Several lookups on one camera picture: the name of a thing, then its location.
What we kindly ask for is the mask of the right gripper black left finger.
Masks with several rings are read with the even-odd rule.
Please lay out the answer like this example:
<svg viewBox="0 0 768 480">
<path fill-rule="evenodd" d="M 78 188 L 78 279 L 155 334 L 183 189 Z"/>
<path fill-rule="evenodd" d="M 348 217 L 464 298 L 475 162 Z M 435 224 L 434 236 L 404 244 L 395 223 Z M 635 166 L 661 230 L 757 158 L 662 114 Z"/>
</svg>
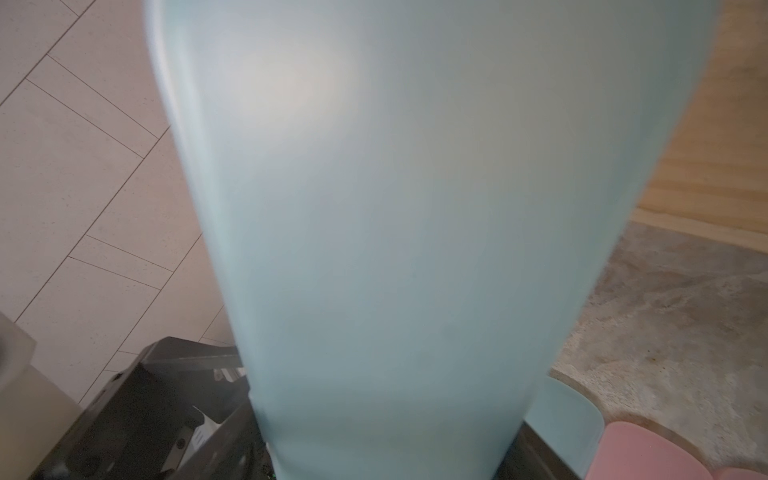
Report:
<svg viewBox="0 0 768 480">
<path fill-rule="evenodd" d="M 203 416 L 162 479 L 269 479 L 270 457 L 248 400 L 222 423 Z"/>
</svg>

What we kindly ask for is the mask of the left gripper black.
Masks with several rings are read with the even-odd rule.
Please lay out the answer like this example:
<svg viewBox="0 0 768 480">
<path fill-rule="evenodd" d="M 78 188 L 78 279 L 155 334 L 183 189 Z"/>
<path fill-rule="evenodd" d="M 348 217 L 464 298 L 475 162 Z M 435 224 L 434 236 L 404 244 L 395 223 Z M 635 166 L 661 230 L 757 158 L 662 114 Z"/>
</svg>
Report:
<svg viewBox="0 0 768 480">
<path fill-rule="evenodd" d="M 222 423 L 248 400 L 236 347 L 163 338 L 115 374 L 31 473 L 33 479 L 162 479 L 203 416 Z"/>
</svg>

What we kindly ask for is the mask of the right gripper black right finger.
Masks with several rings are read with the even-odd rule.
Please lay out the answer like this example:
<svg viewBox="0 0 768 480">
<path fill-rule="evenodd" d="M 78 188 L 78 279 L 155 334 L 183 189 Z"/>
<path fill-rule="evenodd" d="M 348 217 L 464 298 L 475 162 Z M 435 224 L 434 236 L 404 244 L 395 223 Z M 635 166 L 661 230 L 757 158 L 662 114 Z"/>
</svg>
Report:
<svg viewBox="0 0 768 480">
<path fill-rule="evenodd" d="M 502 459 L 494 480 L 578 480 L 579 476 L 526 423 Z"/>
</svg>

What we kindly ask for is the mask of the light teal pencil case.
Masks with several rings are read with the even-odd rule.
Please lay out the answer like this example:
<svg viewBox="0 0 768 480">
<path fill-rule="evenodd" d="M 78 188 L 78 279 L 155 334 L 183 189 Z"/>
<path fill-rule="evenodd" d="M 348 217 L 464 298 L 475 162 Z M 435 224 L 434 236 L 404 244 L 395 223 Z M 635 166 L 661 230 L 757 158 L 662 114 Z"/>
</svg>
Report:
<svg viewBox="0 0 768 480">
<path fill-rule="evenodd" d="M 707 62 L 716 1 L 148 1 L 280 479 L 489 479 Z"/>
<path fill-rule="evenodd" d="M 586 477 L 605 429 L 604 418 L 593 402 L 547 376 L 540 382 L 524 420 L 580 479 Z"/>
</svg>

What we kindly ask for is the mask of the pink pencil case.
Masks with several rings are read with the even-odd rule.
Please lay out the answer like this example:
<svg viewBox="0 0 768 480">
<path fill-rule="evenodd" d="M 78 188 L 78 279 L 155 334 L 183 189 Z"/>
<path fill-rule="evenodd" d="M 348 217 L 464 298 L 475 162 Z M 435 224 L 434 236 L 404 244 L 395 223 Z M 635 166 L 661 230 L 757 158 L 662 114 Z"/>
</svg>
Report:
<svg viewBox="0 0 768 480">
<path fill-rule="evenodd" d="M 758 471 L 746 469 L 727 467 L 716 470 L 712 474 L 713 480 L 768 480 L 766 474 Z"/>
<path fill-rule="evenodd" d="M 607 425 L 586 480 L 712 480 L 692 454 L 639 425 Z"/>
</svg>

